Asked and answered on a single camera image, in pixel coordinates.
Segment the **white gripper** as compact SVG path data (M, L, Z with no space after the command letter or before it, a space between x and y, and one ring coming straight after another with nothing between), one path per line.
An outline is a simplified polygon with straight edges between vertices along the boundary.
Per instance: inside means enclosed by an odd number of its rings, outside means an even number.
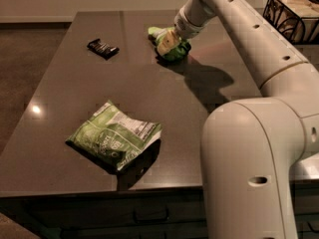
M192 39L200 33L202 26L193 25L185 15L184 8L181 8L174 17L175 29L159 29L156 33L158 41L157 50L161 56L166 55L180 43L180 38L184 40Z

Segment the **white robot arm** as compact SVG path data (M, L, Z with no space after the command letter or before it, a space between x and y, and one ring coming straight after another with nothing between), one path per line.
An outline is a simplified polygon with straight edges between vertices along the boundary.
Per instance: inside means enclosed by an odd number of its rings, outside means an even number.
M245 0L188 0L175 17L190 37L216 14L258 99L207 118L200 162L209 239L298 239L290 167L318 151L318 72Z

